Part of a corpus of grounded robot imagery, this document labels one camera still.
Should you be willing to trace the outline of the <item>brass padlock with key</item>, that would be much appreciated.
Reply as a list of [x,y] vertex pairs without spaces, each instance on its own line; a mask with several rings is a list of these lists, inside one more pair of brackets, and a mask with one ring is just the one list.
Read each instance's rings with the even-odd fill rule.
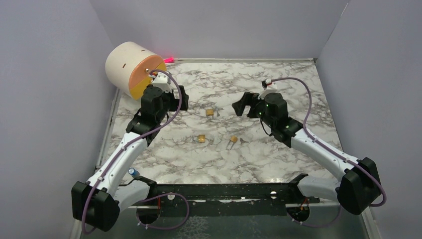
[[207,118],[214,118],[220,116],[219,112],[214,109],[206,109],[206,117]]

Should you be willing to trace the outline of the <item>small brass padlock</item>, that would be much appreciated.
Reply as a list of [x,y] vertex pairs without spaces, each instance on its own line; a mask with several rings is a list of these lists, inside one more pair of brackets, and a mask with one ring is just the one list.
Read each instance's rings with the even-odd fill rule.
[[233,146],[237,143],[237,141],[238,141],[238,138],[236,136],[234,136],[234,135],[231,136],[227,145],[226,145],[226,147],[225,147],[225,149],[226,150],[232,150]]

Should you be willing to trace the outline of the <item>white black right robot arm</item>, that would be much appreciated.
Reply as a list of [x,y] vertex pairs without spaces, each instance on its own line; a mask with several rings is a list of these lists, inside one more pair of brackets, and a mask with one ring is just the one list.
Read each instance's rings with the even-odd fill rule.
[[280,93],[269,93],[261,98],[259,94],[245,92],[231,106],[238,117],[249,106],[248,118],[259,119],[270,128],[270,135],[277,141],[307,155],[335,177],[333,180],[304,177],[287,189],[292,202],[298,203],[305,197],[329,199],[339,202],[349,213],[359,215],[373,207],[373,202],[381,196],[376,163],[368,157],[358,159],[348,155],[317,138],[289,116],[288,104]]

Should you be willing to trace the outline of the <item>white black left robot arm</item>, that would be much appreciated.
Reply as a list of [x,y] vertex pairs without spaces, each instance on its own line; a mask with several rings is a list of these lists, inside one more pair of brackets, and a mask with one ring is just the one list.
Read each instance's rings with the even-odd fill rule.
[[121,180],[135,159],[152,143],[159,131],[175,116],[186,111],[189,95],[182,85],[176,85],[178,98],[169,84],[149,84],[141,97],[141,107],[129,123],[119,146],[109,159],[87,181],[76,182],[71,189],[73,218],[81,222],[82,233],[95,230],[109,231],[119,214],[141,201],[151,204],[156,200],[154,181],[135,176],[122,186]]

